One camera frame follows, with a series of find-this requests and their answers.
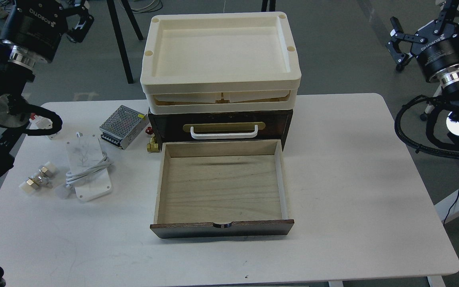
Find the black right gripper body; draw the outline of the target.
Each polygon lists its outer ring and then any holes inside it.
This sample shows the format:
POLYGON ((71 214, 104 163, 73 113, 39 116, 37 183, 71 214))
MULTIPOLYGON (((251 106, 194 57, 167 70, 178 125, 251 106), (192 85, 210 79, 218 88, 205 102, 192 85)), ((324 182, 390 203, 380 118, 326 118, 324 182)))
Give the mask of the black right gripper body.
POLYGON ((437 72, 459 64, 459 25, 447 22, 440 28, 433 20, 416 33, 424 41, 413 43, 410 53, 416 58, 426 82, 434 83, 437 72))

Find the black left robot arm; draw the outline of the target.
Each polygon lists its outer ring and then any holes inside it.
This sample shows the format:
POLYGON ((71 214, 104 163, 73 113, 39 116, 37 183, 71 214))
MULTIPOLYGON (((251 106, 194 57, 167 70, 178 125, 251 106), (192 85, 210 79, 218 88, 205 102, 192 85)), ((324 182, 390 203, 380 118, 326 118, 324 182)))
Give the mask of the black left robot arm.
POLYGON ((82 42, 94 18, 84 0, 68 8, 58 0, 15 0, 0 34, 0 177, 13 167, 10 151, 21 134, 49 136, 62 128, 58 114, 29 104, 22 91, 38 61, 53 61, 63 34, 82 42))

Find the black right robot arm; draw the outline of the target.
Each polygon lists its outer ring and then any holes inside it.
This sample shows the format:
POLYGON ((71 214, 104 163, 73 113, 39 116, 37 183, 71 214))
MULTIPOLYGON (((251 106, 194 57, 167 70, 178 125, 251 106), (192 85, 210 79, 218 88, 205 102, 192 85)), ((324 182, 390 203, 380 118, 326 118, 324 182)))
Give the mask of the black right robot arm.
POLYGON ((386 47, 397 71, 415 58, 426 82, 439 82, 441 89, 432 97, 420 95, 403 105, 394 121, 395 132, 416 152, 459 160, 459 0, 445 1, 438 18, 413 35, 404 33, 397 18, 390 22, 393 29, 386 47), (433 147, 408 138, 401 128, 403 114, 423 102, 428 106, 421 118, 433 147))

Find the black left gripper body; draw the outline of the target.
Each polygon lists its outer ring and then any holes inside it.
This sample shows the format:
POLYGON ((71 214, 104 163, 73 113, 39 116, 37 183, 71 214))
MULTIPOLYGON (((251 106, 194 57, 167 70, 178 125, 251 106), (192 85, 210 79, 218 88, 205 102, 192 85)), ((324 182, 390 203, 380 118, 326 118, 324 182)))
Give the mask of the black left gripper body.
POLYGON ((59 0, 13 0, 13 8, 0 33, 0 41, 20 47, 51 63, 62 35, 83 42, 94 17, 85 0, 64 7, 59 0))

